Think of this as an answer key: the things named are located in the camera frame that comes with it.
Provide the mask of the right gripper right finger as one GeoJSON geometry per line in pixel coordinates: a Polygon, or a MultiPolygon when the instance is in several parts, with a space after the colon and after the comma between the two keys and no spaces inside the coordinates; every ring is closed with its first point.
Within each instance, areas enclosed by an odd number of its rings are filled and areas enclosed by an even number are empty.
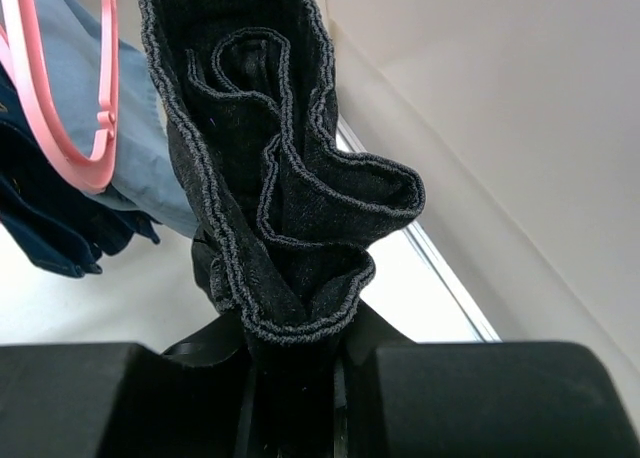
{"type": "Polygon", "coordinates": [[[596,355],[571,342],[418,344],[359,309],[335,392],[339,457],[635,457],[596,355]]]}

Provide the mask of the black trousers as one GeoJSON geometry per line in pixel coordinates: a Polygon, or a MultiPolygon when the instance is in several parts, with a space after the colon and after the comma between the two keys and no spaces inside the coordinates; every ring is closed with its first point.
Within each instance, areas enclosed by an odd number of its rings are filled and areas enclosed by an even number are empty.
{"type": "Polygon", "coordinates": [[[197,221],[197,285],[241,321],[282,457],[325,457],[333,368],[370,246],[414,221],[419,175],[336,144],[315,0],[138,0],[169,154],[197,221]]]}

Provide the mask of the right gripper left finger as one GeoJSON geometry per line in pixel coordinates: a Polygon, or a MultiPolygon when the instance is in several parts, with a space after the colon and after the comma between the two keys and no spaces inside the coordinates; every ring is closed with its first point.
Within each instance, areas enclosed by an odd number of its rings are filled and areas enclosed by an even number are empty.
{"type": "Polygon", "coordinates": [[[4,346],[4,457],[230,457],[248,360],[193,366],[136,344],[4,346]]]}

